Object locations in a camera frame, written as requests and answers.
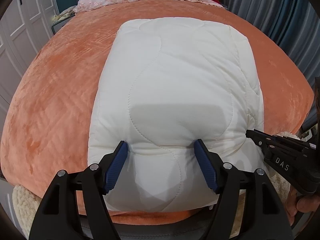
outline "white cabinet door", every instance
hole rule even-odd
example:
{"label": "white cabinet door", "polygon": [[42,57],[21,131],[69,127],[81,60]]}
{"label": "white cabinet door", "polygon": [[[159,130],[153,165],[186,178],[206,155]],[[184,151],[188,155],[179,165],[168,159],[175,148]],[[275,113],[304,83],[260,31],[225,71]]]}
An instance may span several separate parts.
{"label": "white cabinet door", "polygon": [[0,24],[0,99],[2,98],[8,104],[11,102],[23,73],[24,70],[11,51]]}
{"label": "white cabinet door", "polygon": [[54,15],[57,14],[53,0],[40,0],[41,1],[41,6],[45,15],[45,18],[47,20],[47,24],[48,26],[52,26],[52,19],[54,17]]}
{"label": "white cabinet door", "polygon": [[7,112],[9,109],[9,104],[0,96],[0,141],[2,137],[2,130]]}
{"label": "white cabinet door", "polygon": [[13,0],[1,19],[6,40],[19,64],[27,70],[36,56],[36,40],[25,24],[20,0]]}
{"label": "white cabinet door", "polygon": [[40,50],[51,38],[40,0],[21,0],[21,11],[27,28],[36,39],[35,46]]}

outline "human hand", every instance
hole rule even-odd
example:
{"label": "human hand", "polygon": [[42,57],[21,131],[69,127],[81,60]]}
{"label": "human hand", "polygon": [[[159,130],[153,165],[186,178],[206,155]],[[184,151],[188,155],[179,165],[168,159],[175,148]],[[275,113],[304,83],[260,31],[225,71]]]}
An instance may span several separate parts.
{"label": "human hand", "polygon": [[285,210],[290,222],[290,225],[294,223],[294,216],[298,211],[302,213],[315,212],[320,205],[320,195],[314,194],[311,196],[305,196],[298,200],[297,190],[290,186],[287,200],[285,202]]}

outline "metal screw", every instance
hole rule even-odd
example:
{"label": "metal screw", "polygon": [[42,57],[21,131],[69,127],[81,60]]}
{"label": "metal screw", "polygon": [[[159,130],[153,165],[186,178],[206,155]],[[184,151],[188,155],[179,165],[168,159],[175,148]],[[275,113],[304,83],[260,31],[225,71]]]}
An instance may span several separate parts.
{"label": "metal screw", "polygon": [[263,169],[257,169],[257,173],[259,174],[259,175],[264,175],[264,170]]}
{"label": "metal screw", "polygon": [[65,170],[58,171],[58,173],[57,173],[57,175],[58,175],[59,177],[62,177],[62,176],[64,176],[65,174],[66,174],[66,171],[65,171]]}
{"label": "metal screw", "polygon": [[90,165],[90,170],[95,171],[99,168],[99,165],[97,163],[91,164]]}
{"label": "metal screw", "polygon": [[227,170],[230,170],[232,168],[232,164],[231,163],[224,163],[223,167]]}

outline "orange fleece bedspread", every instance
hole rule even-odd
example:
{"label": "orange fleece bedspread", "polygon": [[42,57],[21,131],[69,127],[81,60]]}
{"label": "orange fleece bedspread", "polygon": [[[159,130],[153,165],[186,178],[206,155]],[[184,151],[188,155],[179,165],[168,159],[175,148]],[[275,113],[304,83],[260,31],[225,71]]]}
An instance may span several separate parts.
{"label": "orange fleece bedspread", "polygon": [[[72,173],[87,167],[93,102],[116,32],[128,20],[159,17],[217,21],[245,35],[263,92],[265,132],[298,131],[310,110],[313,91],[289,57],[250,23],[223,8],[187,1],[109,5],[76,15],[41,49],[23,76],[9,108],[0,147],[1,169],[11,184],[23,185],[42,197],[58,170]],[[79,212],[85,214],[83,200],[78,198]],[[173,223],[194,212],[117,212],[113,221]]]}

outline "gray curtain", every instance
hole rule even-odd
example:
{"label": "gray curtain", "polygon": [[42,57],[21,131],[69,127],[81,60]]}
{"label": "gray curtain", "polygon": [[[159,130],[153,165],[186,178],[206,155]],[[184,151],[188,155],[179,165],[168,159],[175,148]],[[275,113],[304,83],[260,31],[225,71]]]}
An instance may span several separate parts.
{"label": "gray curtain", "polygon": [[[283,49],[314,88],[315,77],[320,76],[320,19],[308,0],[221,1]],[[302,128],[315,123],[313,106]]]}

